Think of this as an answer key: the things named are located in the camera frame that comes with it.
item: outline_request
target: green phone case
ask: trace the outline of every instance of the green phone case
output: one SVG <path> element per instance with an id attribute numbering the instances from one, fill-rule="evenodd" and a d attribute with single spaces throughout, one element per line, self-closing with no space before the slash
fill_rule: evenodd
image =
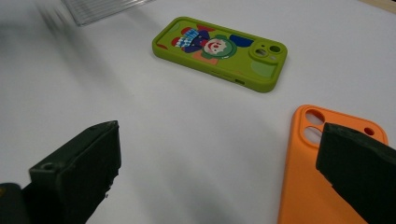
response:
<path id="1" fill-rule="evenodd" d="M 166 26 L 152 49 L 160 58 L 259 92 L 275 87 L 288 54 L 279 42 L 188 17 Z"/>

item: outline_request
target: cartoon face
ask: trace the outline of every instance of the cartoon face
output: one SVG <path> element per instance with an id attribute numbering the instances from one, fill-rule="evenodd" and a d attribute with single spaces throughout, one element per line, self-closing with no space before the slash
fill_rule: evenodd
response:
<path id="1" fill-rule="evenodd" d="M 227 44 L 222 39 L 211 39 L 204 46 L 204 51 L 208 54 L 216 55 L 223 52 L 227 48 Z"/>

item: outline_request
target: orange phone case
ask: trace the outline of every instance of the orange phone case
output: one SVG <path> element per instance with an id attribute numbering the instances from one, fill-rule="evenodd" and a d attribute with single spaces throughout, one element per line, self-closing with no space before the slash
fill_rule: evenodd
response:
<path id="1" fill-rule="evenodd" d="M 367 223 L 316 169 L 319 143 L 309 138 L 307 130 L 321 134 L 325 122 L 358 130 L 388 144 L 384 130 L 370 120 L 314 105 L 300 106 L 291 122 L 278 224 Z"/>

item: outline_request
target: phone case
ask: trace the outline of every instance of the phone case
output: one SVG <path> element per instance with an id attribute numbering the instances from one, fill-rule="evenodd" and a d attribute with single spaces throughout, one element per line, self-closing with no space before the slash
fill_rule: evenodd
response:
<path id="1" fill-rule="evenodd" d="M 273 40 L 180 17 L 152 41 L 165 60 L 221 77 L 254 91 L 271 91 L 288 54 Z"/>
<path id="2" fill-rule="evenodd" d="M 300 106 L 291 122 L 278 224 L 367 223 L 316 169 L 317 140 L 325 122 L 346 126 L 388 144 L 386 133 L 370 120 L 314 105 Z"/>

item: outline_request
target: white table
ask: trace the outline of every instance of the white table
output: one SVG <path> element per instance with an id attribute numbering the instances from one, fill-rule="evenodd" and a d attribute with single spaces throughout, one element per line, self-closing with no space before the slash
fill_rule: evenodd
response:
<path id="1" fill-rule="evenodd" d="M 155 57 L 189 16 L 284 43 L 257 93 Z M 122 166 L 88 223 L 276 223 L 299 105 L 378 123 L 396 147 L 396 15 L 359 1 L 158 0 L 52 35 L 33 2 L 0 3 L 0 180 L 96 123 L 120 123 Z"/>

